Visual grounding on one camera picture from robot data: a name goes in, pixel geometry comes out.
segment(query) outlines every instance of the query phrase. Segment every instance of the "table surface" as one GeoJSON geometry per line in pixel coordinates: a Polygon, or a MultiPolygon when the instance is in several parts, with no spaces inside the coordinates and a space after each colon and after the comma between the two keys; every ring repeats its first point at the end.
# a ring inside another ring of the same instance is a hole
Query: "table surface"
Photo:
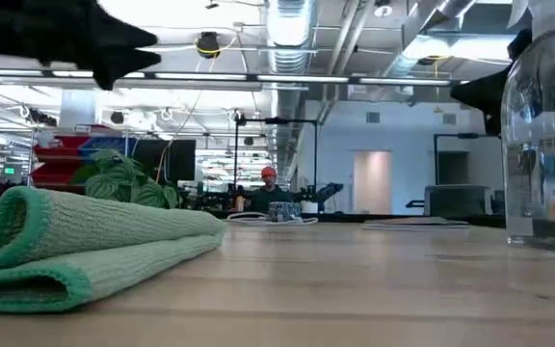
{"type": "Polygon", "coordinates": [[[0,315],[0,347],[555,345],[555,254],[505,239],[234,227],[218,250],[73,313],[0,315]]]}

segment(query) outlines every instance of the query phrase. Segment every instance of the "dark shirt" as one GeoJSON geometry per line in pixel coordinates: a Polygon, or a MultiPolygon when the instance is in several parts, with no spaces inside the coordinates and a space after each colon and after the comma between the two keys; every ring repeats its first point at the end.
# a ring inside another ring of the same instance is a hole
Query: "dark shirt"
{"type": "Polygon", "coordinates": [[[269,204],[271,202],[291,201],[290,194],[279,189],[277,186],[271,192],[267,190],[267,187],[262,187],[251,193],[250,211],[267,213],[269,212],[269,204]]]}

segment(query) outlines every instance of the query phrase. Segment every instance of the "black monitor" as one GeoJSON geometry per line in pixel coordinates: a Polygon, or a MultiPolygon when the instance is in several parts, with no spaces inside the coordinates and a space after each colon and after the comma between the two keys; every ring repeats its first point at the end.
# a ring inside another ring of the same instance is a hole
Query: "black monitor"
{"type": "MultiPolygon", "coordinates": [[[[139,140],[132,157],[141,163],[152,176],[157,175],[162,151],[169,144],[166,140],[139,140]]],[[[166,150],[162,173],[158,183],[194,180],[196,172],[196,140],[174,140],[166,150]]]]}

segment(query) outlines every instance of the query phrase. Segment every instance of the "spray bottle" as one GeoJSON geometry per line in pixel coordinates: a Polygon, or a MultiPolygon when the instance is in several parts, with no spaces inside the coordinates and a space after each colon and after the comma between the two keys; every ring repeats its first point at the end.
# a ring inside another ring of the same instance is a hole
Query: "spray bottle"
{"type": "Polygon", "coordinates": [[[512,242],[555,239],[555,0],[515,0],[533,43],[509,73],[502,102],[507,229],[512,242]]]}

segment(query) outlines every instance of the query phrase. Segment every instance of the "folded towel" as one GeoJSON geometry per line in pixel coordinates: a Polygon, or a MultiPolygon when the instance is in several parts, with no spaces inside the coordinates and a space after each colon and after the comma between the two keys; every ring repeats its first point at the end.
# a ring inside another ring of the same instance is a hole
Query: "folded towel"
{"type": "Polygon", "coordinates": [[[0,312],[104,298],[219,247],[224,231],[204,212],[12,188],[0,198],[0,312]]]}

